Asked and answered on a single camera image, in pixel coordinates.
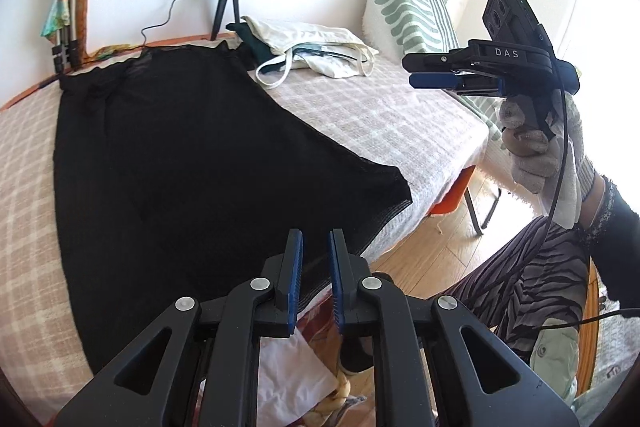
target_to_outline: striped pants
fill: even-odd
[[[490,259],[443,292],[458,298],[488,328],[529,363],[540,327],[550,317],[582,319],[589,281],[589,255],[579,227],[549,229],[540,252],[520,273],[473,301],[491,284],[533,252],[543,237],[546,217],[537,217]]]

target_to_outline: black cable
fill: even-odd
[[[543,330],[562,330],[564,328],[575,328],[576,326],[581,326],[584,324],[590,324],[592,322],[597,322],[603,319],[608,319],[609,317],[614,317],[615,315],[620,315],[626,312],[635,313],[636,316],[640,314],[640,308],[620,308],[619,310],[613,310],[612,312],[603,313],[602,315],[596,315],[595,317],[591,317],[590,319],[583,319],[581,321],[568,322],[563,324],[552,324],[548,326],[540,326],[537,328],[527,329],[526,332],[520,335],[516,335],[515,337],[509,337],[508,341],[510,343],[517,341],[523,337],[528,337],[531,331],[543,331]]]
[[[144,41],[142,42],[142,47],[143,48],[146,47],[146,33],[145,33],[145,31],[153,29],[153,28],[160,28],[162,26],[166,26],[169,23],[169,21],[171,20],[171,15],[172,15],[172,12],[174,11],[174,4],[177,1],[179,1],[179,0],[173,0],[171,2],[171,6],[169,6],[169,15],[167,16],[166,20],[162,24],[155,24],[153,26],[147,26],[146,28],[142,28],[140,30],[140,33],[142,33],[142,36],[145,38]]]
[[[558,205],[558,198],[560,197],[560,188],[562,186],[562,179],[564,178],[564,168],[566,167],[566,157],[567,157],[568,151],[569,151],[569,136],[567,134],[568,133],[568,128],[569,128],[569,117],[567,115],[567,110],[566,110],[566,93],[564,91],[564,84],[562,83],[562,78],[560,78],[560,75],[558,75],[558,81],[560,83],[560,91],[561,91],[561,94],[562,94],[562,124],[564,125],[564,144],[562,146],[562,161],[560,163],[560,171],[559,171],[559,176],[558,176],[558,183],[556,184],[556,191],[554,192],[554,199],[552,200],[551,208],[549,209],[549,215],[546,218],[545,233],[544,233],[544,235],[542,237],[542,240],[538,244],[538,247],[532,253],[527,255],[526,258],[524,258],[523,261],[521,261],[520,263],[516,264],[516,266],[511,268],[506,274],[502,275],[501,277],[498,277],[498,279],[496,279],[490,285],[485,286],[484,288],[482,288],[478,292],[473,293],[468,299],[465,299],[468,302],[475,301],[479,296],[484,295],[488,291],[490,291],[493,288],[495,288],[497,285],[500,285],[503,282],[508,281],[511,277],[513,277],[514,275],[516,275],[516,274],[520,273],[522,270],[524,270],[525,267],[531,261],[533,261],[533,259],[540,253],[540,250],[542,249],[542,245],[545,244],[546,236],[549,233],[549,229],[551,228],[551,224],[553,223],[554,213],[556,211],[556,206]]]
[[[581,326],[583,324],[589,324],[592,322],[600,321],[602,319],[608,319],[609,317],[614,317],[615,315],[620,315],[626,312],[633,312],[635,314],[640,314],[640,308],[620,308],[619,310],[613,310],[612,312],[603,313],[602,315],[596,315],[595,317],[591,317],[590,319],[583,319],[581,321],[568,322],[566,324],[553,324],[549,326],[541,326],[539,328],[533,328],[535,330],[561,330],[562,328],[573,328],[574,326]]]

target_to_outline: white tote bag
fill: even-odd
[[[276,57],[255,70],[257,81],[265,89],[273,89],[284,82],[291,68],[311,68],[331,78],[345,78],[357,74],[369,76],[373,71],[377,50],[370,48],[345,28],[327,28],[319,24],[256,20],[242,17],[254,36],[267,44]],[[260,73],[270,64],[283,64],[276,79]]]

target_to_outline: gloved hand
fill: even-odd
[[[556,115],[549,127],[556,136],[549,141],[536,122],[533,103],[529,97],[519,95],[504,100],[499,112],[500,122],[505,127],[502,141],[513,159],[513,180],[533,194],[538,194],[543,208],[548,212],[558,183],[564,136],[568,136],[567,161],[554,221],[565,229],[571,229],[580,215],[582,194],[585,190],[588,192],[593,184],[593,166],[588,160],[585,162],[582,120],[574,99],[570,94],[566,95],[567,132],[562,124],[562,99],[559,90],[552,93],[552,103]],[[579,173],[581,178],[584,174],[584,183],[580,183],[582,180],[578,179]]]

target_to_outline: bed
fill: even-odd
[[[379,57],[368,78],[294,70],[269,91],[318,131],[358,155],[398,166],[407,179],[414,203],[372,241],[364,253],[369,262],[411,233],[486,146],[481,121],[446,94],[417,92],[406,79],[400,66]],[[0,367],[42,422],[91,378],[56,235],[52,152],[59,102],[53,83],[0,112]]]

